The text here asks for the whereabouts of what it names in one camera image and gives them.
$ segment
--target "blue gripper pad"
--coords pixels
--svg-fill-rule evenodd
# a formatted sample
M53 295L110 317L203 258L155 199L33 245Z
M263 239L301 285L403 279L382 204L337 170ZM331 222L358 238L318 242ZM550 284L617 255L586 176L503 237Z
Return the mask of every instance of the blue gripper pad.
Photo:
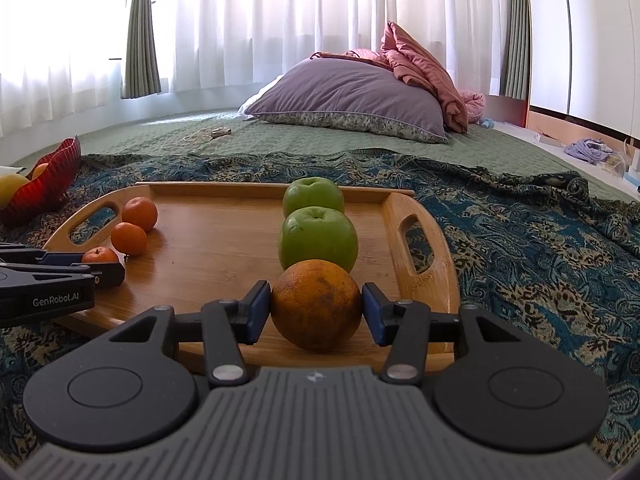
M71 264L79 264L82 261L82 253L47 253L40 263L42 265L54 265L69 267Z
M387 345L382 306L367 284L362 286L362 313L364 314L364 319L367 321L369 331L376 345Z
M246 324L246 342L252 345L258 342L264 324L269 317L271 287L268 282L259 282L246 295L243 303L249 305L249 319Z

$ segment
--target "patterned pillow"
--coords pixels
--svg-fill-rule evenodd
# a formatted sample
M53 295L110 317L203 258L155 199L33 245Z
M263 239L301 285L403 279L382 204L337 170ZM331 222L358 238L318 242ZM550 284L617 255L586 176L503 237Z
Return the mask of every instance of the patterned pillow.
M394 74L349 59L305 59L245 111L279 124L446 143L442 110L427 91Z

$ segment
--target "tray handle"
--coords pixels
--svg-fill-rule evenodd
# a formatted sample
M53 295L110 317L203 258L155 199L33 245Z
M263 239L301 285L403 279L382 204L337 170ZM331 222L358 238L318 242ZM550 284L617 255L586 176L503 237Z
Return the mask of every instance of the tray handle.
M94 247L99 246L105 241L114 227L119 224L121 220L122 208L124 205L137 196L151 196L151 188L149 186L132 186L124 189L118 189L111 191L87 205L81 207L71 217L69 217L52 235L47 243L44 244L44 249L47 251L56 251L61 253L85 253ZM97 233L94 233L84 243L78 245L71 241L71 233L82 222L85 222L91 216L96 214L101 209L111 209L116 216L108 222L107 225L102 227Z
M390 194L382 209L400 294L428 304L435 312L456 314L460 306L458 277L438 223L419 202L403 194ZM420 274L415 271L405 237L415 222L424 231L434 256L433 263Z

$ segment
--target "metal rivet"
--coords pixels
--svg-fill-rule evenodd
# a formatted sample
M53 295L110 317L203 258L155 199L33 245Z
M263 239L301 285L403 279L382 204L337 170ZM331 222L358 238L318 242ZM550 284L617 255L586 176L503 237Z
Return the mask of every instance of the metal rivet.
M413 379L418 374L418 370L411 365L391 365L386 370L387 377L396 380L408 380Z
M219 381L236 381L244 375L244 370L238 365L220 365L213 368L211 375Z

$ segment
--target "white sheer curtain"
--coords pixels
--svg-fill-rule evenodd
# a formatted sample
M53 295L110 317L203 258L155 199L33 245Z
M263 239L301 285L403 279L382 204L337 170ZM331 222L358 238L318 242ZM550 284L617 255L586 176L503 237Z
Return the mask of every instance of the white sheer curtain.
M125 0L0 0L0 137L119 98Z
M317 50L377 50L386 20L430 50L461 89L499 91L507 0L155 1L170 91L267 82Z
M153 1L169 92L267 83L317 50L377 50L386 20L460 89L499 89L506 0ZM119 99L110 58L124 54L125 0L0 0L0 9L0 137Z

